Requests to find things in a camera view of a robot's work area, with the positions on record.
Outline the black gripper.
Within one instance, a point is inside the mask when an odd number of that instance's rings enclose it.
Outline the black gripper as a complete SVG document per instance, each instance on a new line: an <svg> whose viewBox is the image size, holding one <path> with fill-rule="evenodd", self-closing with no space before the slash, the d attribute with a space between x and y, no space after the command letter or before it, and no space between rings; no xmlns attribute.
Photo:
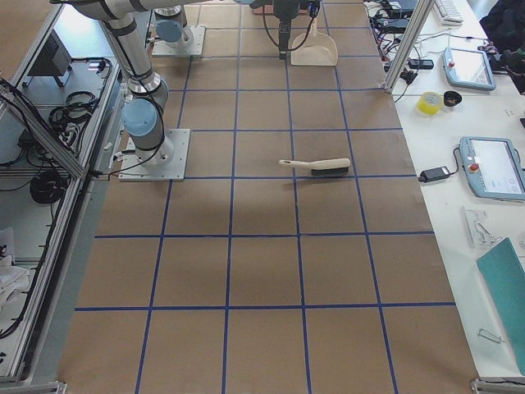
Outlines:
<svg viewBox="0 0 525 394"><path fill-rule="evenodd" d="M281 22L278 31L279 58L285 60L289 51L290 22L299 14L300 0L273 0L272 13Z"/></svg>

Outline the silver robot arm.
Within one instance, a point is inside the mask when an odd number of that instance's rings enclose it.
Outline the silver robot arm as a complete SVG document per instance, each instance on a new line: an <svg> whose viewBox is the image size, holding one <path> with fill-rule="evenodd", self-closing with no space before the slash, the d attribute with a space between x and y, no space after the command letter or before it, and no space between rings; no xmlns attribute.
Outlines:
<svg viewBox="0 0 525 394"><path fill-rule="evenodd" d="M289 45L292 20L299 15L301 9L307 9L307 1L238 1L248 4L251 8L262 9L264 29L272 43L277 46L279 58L286 60L289 53L302 48L309 36L314 17L308 23L306 34L297 44ZM266 21L266 6L272 6L272 14L279 20L279 36L275 41ZM203 50L203 40L206 28L202 25L189 25L183 6L158 8L153 11L155 16L154 32L151 38L153 55L155 57L186 57L198 56Z"/></svg>
<svg viewBox="0 0 525 394"><path fill-rule="evenodd" d="M126 78L131 101L122 110L122 122L135 144L139 164L150 165L168 158L172 147L166 142L163 110L168 98L166 81L153 69L138 31L139 12L166 10L176 21L176 9L189 1L66 1L80 14L98 21L107 36Z"/></svg>

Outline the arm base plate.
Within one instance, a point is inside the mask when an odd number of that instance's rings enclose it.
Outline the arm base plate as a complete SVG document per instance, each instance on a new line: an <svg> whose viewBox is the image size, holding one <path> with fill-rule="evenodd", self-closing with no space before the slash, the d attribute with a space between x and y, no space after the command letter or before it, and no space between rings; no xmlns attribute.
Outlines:
<svg viewBox="0 0 525 394"><path fill-rule="evenodd" d="M157 33L158 40L153 45L154 57L201 56L206 28L202 25L187 25L183 28L170 28Z"/></svg>
<svg viewBox="0 0 525 394"><path fill-rule="evenodd" d="M121 181L183 181L189 151L190 129L168 129L165 140L155 153L148 159L144 151L132 153L123 158L123 171L118 173Z"/></svg>

